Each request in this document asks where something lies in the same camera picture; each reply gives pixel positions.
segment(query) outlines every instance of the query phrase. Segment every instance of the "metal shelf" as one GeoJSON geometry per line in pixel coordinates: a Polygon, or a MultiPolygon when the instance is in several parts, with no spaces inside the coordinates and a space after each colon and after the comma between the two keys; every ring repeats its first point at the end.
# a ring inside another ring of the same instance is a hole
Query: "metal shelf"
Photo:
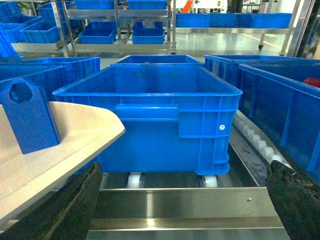
{"type": "Polygon", "coordinates": [[[177,27],[179,34],[288,34],[288,28],[177,27]]]}
{"type": "Polygon", "coordinates": [[[50,2],[50,0],[0,0],[0,2],[46,3],[50,2]]]}
{"type": "Polygon", "coordinates": [[[77,53],[150,53],[169,52],[170,44],[82,44],[77,39],[74,49],[77,53]]]}
{"type": "Polygon", "coordinates": [[[53,53],[59,51],[63,47],[63,41],[56,43],[11,43],[14,50],[17,52],[38,52],[38,53],[53,53]]]}
{"type": "MultiPolygon", "coordinates": [[[[78,10],[69,9],[66,11],[70,19],[105,19],[115,17],[115,10],[78,10]]],[[[118,16],[121,17],[168,17],[167,10],[129,10],[119,9],[118,16]]]]}

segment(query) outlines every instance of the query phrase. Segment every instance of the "floor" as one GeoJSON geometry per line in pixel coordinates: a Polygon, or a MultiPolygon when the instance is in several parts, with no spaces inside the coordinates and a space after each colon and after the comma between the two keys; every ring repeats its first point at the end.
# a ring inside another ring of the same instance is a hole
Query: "floor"
{"type": "MultiPolygon", "coordinates": [[[[267,34],[265,45],[259,51],[260,35],[247,34],[177,34],[177,54],[187,54],[204,61],[204,55],[272,55],[278,56],[284,35],[267,34]]],[[[55,54],[22,54],[27,59],[63,57],[55,54]]],[[[89,54],[101,57],[101,69],[107,68],[124,54],[89,54]]],[[[89,232],[87,240],[289,240],[284,229],[242,229],[242,230],[172,230],[172,231],[109,231],[89,232]]]]}

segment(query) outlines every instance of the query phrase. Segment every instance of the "crate handle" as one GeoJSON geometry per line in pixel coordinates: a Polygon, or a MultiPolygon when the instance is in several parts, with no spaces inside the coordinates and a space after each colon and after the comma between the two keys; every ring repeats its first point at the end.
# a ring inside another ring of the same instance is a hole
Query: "crate handle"
{"type": "Polygon", "coordinates": [[[177,122],[177,104],[118,104],[115,114],[122,122],[177,122]]]}

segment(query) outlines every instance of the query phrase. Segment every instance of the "shelving rack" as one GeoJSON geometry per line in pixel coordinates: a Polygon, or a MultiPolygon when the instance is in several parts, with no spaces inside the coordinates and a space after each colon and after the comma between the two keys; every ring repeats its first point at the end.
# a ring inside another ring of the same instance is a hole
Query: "shelving rack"
{"type": "MultiPolygon", "coordinates": [[[[19,42],[19,43],[12,43],[13,48],[17,52],[41,52],[41,53],[53,53],[57,52],[60,49],[63,51],[63,55],[65,57],[70,57],[71,54],[68,50],[68,43],[73,43],[73,35],[71,32],[71,27],[69,21],[67,21],[67,28],[68,28],[68,36],[64,34],[64,31],[62,29],[62,17],[60,14],[60,11],[58,11],[58,0],[0,0],[0,2],[29,2],[29,3],[46,3],[51,2],[55,23],[59,31],[60,35],[60,41],[56,43],[25,43],[25,42],[19,42]]],[[[66,1],[62,1],[62,4],[64,6],[63,11],[67,8],[66,1]]]]}
{"type": "MultiPolygon", "coordinates": [[[[271,12],[273,0],[269,1],[266,13],[271,12]]],[[[265,34],[283,34],[285,38],[283,40],[282,49],[279,53],[280,56],[286,55],[286,49],[290,40],[290,35],[294,29],[294,22],[297,17],[299,5],[301,0],[296,0],[292,12],[289,28],[231,28],[231,27],[210,27],[210,28],[190,28],[190,27],[176,27],[176,0],[173,0],[173,13],[172,13],[172,53],[176,53],[176,33],[179,34],[261,34],[260,43],[258,49],[261,51],[264,47],[265,34]]]]}
{"type": "Polygon", "coordinates": [[[114,44],[82,44],[79,39],[76,39],[73,42],[75,53],[149,53],[156,51],[168,54],[171,50],[170,1],[168,1],[167,9],[163,10],[130,10],[126,1],[118,6],[117,0],[114,0],[114,10],[79,10],[76,7],[64,10],[67,22],[71,19],[116,22],[118,40],[114,44]],[[164,44],[129,44],[132,24],[146,19],[165,23],[166,41],[164,44]]]}
{"type": "MultiPolygon", "coordinates": [[[[295,1],[289,28],[230,28],[230,27],[209,27],[209,28],[189,28],[176,27],[176,0],[167,1],[167,9],[163,10],[131,10],[128,9],[127,1],[118,6],[118,1],[114,0],[114,9],[95,9],[80,10],[76,6],[67,9],[66,0],[61,0],[63,13],[66,16],[66,24],[69,37],[64,35],[62,30],[62,18],[57,8],[58,0],[50,0],[53,6],[56,25],[60,34],[60,41],[57,43],[12,43],[14,49],[18,52],[43,52],[51,53],[63,50],[65,57],[76,56],[78,53],[162,53],[175,54],[177,52],[176,33],[179,34],[261,34],[258,45],[261,51],[264,46],[265,34],[283,34],[285,35],[281,56],[286,55],[288,42],[294,29],[294,22],[297,17],[301,0],[295,1]],[[134,22],[141,22],[147,19],[153,19],[164,23],[166,30],[166,40],[164,44],[130,44],[132,34],[132,25],[134,22]],[[90,20],[95,22],[115,21],[117,26],[118,40],[114,44],[81,44],[80,40],[74,40],[69,20],[90,20]]],[[[17,0],[15,2],[37,2],[45,3],[48,0],[17,0]]],[[[270,1],[267,13],[270,13],[273,1],[270,1]]]]}

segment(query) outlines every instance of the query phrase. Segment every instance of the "white roller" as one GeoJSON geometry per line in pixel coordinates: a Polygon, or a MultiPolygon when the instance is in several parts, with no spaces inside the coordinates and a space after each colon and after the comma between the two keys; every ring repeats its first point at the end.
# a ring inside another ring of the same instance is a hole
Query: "white roller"
{"type": "Polygon", "coordinates": [[[205,179],[204,186],[206,188],[217,188],[218,187],[217,177],[215,175],[204,176],[204,179],[205,179]]]}
{"type": "Polygon", "coordinates": [[[246,131],[249,130],[249,129],[250,129],[249,125],[247,125],[247,124],[242,125],[242,131],[243,131],[243,132],[246,132],[246,131]]]}
{"type": "Polygon", "coordinates": [[[233,121],[235,124],[237,124],[239,121],[241,121],[241,118],[238,115],[234,115],[233,121]]]}
{"type": "Polygon", "coordinates": [[[252,140],[252,137],[253,137],[253,135],[255,135],[256,133],[255,133],[255,130],[253,130],[253,129],[248,129],[247,131],[246,131],[246,135],[249,137],[249,139],[250,140],[252,140]]]}
{"type": "Polygon", "coordinates": [[[258,134],[254,134],[252,136],[252,141],[254,143],[254,145],[258,146],[258,142],[261,140],[261,137],[258,134]]]}
{"type": "Polygon", "coordinates": [[[246,122],[243,121],[243,120],[240,120],[239,123],[238,123],[240,128],[242,128],[242,126],[245,125],[245,124],[246,124],[246,122]]]}
{"type": "Polygon", "coordinates": [[[266,141],[260,140],[258,141],[257,146],[260,151],[263,151],[264,148],[267,146],[267,143],[266,141]]]}
{"type": "Polygon", "coordinates": [[[128,178],[128,189],[138,189],[140,187],[140,173],[131,173],[128,178]]]}
{"type": "Polygon", "coordinates": [[[269,156],[268,156],[268,160],[270,160],[271,162],[272,162],[272,161],[278,161],[278,162],[280,162],[280,163],[284,163],[284,162],[282,161],[281,156],[279,156],[279,155],[277,155],[277,154],[271,154],[271,155],[269,155],[269,156]]]}
{"type": "Polygon", "coordinates": [[[275,151],[272,147],[266,146],[262,150],[263,154],[268,158],[269,156],[275,154],[275,151]]]}

